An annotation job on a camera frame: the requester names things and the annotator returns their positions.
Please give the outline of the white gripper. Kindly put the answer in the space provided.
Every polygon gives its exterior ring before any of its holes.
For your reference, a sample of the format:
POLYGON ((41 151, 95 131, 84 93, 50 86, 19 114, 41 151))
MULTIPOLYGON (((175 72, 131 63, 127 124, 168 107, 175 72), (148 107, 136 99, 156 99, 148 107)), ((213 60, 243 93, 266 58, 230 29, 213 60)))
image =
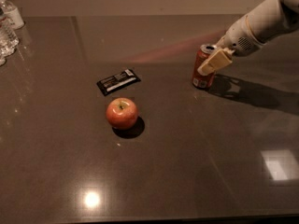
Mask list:
POLYGON ((235 56, 248 56, 259 50, 265 42, 258 36, 262 17, 247 14, 236 21, 217 43, 218 47, 197 69, 202 76, 208 76, 233 62, 235 56))

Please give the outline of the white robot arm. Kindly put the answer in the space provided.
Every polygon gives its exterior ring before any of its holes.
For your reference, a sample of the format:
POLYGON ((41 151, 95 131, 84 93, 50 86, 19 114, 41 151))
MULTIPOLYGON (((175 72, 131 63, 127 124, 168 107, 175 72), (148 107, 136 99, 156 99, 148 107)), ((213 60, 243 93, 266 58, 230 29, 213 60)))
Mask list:
POLYGON ((231 25, 197 71, 207 76, 231 64, 233 56, 249 56, 275 37, 298 28, 299 0, 264 0, 231 25))

